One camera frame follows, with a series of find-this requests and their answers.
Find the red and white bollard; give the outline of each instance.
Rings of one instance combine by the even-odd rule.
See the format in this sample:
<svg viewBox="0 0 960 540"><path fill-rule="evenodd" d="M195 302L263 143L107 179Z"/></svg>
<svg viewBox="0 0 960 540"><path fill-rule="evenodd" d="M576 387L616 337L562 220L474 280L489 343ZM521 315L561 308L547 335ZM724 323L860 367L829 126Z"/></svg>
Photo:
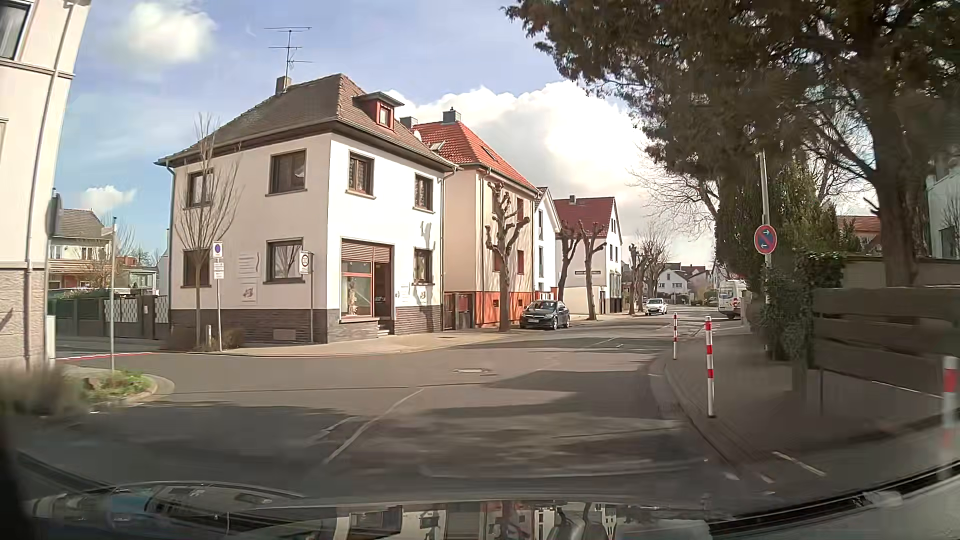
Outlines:
<svg viewBox="0 0 960 540"><path fill-rule="evenodd" d="M677 314L673 314L673 359L677 359Z"/></svg>
<svg viewBox="0 0 960 540"><path fill-rule="evenodd" d="M707 417L714 418L713 413L713 325L707 315L704 323L704 334L707 337Z"/></svg>

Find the cloud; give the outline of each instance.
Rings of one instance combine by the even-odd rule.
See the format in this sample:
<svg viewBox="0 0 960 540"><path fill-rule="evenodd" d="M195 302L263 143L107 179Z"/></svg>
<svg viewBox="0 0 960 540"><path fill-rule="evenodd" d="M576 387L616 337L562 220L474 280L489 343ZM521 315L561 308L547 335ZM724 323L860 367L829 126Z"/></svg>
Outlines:
<svg viewBox="0 0 960 540"><path fill-rule="evenodd" d="M410 104L399 92L389 93ZM646 226L647 196L628 185L633 180L629 171L654 165L640 150L645 145L643 134L616 103L560 82L518 96L485 87L446 94L433 103L406 105L397 116L433 122L451 107L527 180L549 186L555 199L571 194L615 196L625 242ZM710 262L712 241L709 233L697 239L678 235L673 259L684 264Z"/></svg>
<svg viewBox="0 0 960 540"><path fill-rule="evenodd" d="M122 60L149 72L199 60L213 47L216 28L192 0L141 1L122 21L116 45Z"/></svg>
<svg viewBox="0 0 960 540"><path fill-rule="evenodd" d="M112 185L103 185L88 187L80 195L80 201L84 208L103 215L119 206L132 202L135 195L136 189L121 191Z"/></svg>

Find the road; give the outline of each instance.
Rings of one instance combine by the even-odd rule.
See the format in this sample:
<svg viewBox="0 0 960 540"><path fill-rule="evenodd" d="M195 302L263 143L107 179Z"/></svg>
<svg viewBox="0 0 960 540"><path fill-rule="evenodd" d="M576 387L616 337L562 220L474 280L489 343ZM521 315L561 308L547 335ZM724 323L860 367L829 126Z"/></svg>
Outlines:
<svg viewBox="0 0 960 540"><path fill-rule="evenodd" d="M715 313L676 311L684 334ZM655 363L671 347L671 319L513 331L394 356L122 356L119 366L175 390L21 441L108 482L220 479L361 498L574 490L730 506L761 497L672 402Z"/></svg>

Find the roof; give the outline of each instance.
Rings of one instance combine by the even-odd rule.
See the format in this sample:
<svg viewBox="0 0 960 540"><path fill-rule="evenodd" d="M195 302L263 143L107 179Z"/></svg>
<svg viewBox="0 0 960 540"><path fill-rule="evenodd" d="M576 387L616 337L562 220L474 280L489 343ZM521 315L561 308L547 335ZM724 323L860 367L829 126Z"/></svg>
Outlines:
<svg viewBox="0 0 960 540"><path fill-rule="evenodd" d="M837 223L843 226L845 222L853 221L853 230L857 233L879 233L880 218L875 215L838 215Z"/></svg>
<svg viewBox="0 0 960 540"><path fill-rule="evenodd" d="M613 216L613 197L583 197L577 199L576 205L571 205L569 199L555 199L557 215L561 223L568 227L577 227L577 222L583 221L584 228L589 229L593 223L600 225L600 235L605 236L610 228L610 218Z"/></svg>
<svg viewBox="0 0 960 540"><path fill-rule="evenodd" d="M437 153L447 160L458 165L480 164L523 187L536 189L489 144L459 120L447 124L443 122L417 124L414 126L414 131L420 132L420 138L427 146L442 142L443 146L437 150Z"/></svg>
<svg viewBox="0 0 960 540"><path fill-rule="evenodd" d="M54 238L103 239L104 224L93 210L63 209Z"/></svg>
<svg viewBox="0 0 960 540"><path fill-rule="evenodd" d="M417 139L413 132L397 119L394 120L393 128L390 129L376 123L373 117L361 107L364 101L370 99L381 99L392 106L400 103L392 97L390 98L392 101L388 102L387 97L389 96L382 92L368 94L343 73L290 85L283 93L270 96L221 126L214 132L216 145L219 148L262 135L305 128L324 122L339 122L373 134L438 163L444 163L444 160L431 152L426 144ZM199 143L174 155L161 158L157 163L163 164L167 160L196 154L198 151Z"/></svg>

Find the chimney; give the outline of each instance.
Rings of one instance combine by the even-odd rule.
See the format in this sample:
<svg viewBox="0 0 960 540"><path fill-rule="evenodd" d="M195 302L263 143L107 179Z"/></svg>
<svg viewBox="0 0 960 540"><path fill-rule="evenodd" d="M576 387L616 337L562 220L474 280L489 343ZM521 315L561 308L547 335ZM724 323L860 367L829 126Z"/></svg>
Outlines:
<svg viewBox="0 0 960 540"><path fill-rule="evenodd" d="M460 113L457 112L455 109L451 107L450 110L444 111L445 124L456 124L459 121L460 121Z"/></svg>
<svg viewBox="0 0 960 540"><path fill-rule="evenodd" d="M287 77L286 75L284 75L283 77L277 77L275 95L280 95L283 92L287 91L288 86L290 86L290 77Z"/></svg>

